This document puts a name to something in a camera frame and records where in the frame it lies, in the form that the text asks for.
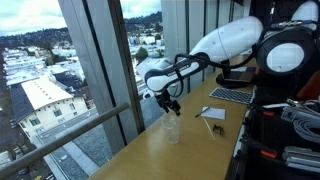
wooden desk surface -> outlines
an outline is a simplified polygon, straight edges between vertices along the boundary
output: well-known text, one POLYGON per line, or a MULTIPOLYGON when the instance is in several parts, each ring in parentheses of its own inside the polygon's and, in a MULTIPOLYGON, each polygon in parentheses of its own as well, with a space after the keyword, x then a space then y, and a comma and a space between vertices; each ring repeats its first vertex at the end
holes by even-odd
MULTIPOLYGON (((90 179, 224 179, 233 154, 246 105, 209 97, 220 87, 214 73, 181 102, 178 144, 168 144, 160 119, 122 149, 90 179), (206 118, 224 128, 213 140, 202 117, 194 118, 203 106, 226 109, 226 119, 206 118)), ((251 92, 252 87, 238 89, 251 92)))

clear plastic cup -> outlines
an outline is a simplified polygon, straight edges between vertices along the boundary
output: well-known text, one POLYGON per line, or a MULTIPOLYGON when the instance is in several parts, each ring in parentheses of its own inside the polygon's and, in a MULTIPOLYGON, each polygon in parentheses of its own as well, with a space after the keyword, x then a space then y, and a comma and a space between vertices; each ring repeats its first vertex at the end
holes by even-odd
POLYGON ((166 140, 169 144, 176 144, 179 142, 180 120, 177 116, 169 115, 162 119, 162 128, 164 130, 166 140))

pen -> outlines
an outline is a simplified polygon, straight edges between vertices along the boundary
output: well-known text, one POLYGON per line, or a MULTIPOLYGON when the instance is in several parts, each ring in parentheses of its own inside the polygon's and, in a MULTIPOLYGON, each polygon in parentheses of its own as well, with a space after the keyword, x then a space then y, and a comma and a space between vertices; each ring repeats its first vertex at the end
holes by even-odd
POLYGON ((206 112, 208 109, 210 109, 210 107, 207 107, 207 108, 204 109, 201 113, 197 114, 197 115, 195 116, 195 118, 196 118, 196 117, 199 117, 202 113, 206 112))

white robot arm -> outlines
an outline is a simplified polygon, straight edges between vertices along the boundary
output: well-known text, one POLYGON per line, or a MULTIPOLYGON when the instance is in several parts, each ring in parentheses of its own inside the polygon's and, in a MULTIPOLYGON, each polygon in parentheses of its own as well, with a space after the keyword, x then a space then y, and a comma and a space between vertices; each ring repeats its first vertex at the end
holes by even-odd
POLYGON ((178 54, 175 63, 169 60, 150 64, 143 61, 137 66, 137 72, 147 87, 156 92, 158 103, 168 112, 168 107, 179 115, 180 106, 170 100, 167 88, 189 77, 208 65, 219 68, 238 68, 255 57, 262 70, 270 74, 282 75, 301 68, 307 61, 316 44, 319 48, 318 1, 302 4, 289 22, 272 24, 278 30, 267 33, 261 22, 255 17, 246 17, 226 24, 205 37, 189 54, 178 54), (250 48, 251 55, 242 63, 227 66, 221 64, 250 48))

sky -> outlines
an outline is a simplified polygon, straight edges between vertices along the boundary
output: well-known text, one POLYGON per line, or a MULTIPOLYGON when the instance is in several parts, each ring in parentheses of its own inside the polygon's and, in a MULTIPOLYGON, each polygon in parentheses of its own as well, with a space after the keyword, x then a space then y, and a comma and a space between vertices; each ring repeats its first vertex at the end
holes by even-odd
MULTIPOLYGON (((160 0, 121 0, 124 18, 161 11, 160 0)), ((66 27, 58 0, 1 0, 0 36, 66 27)))

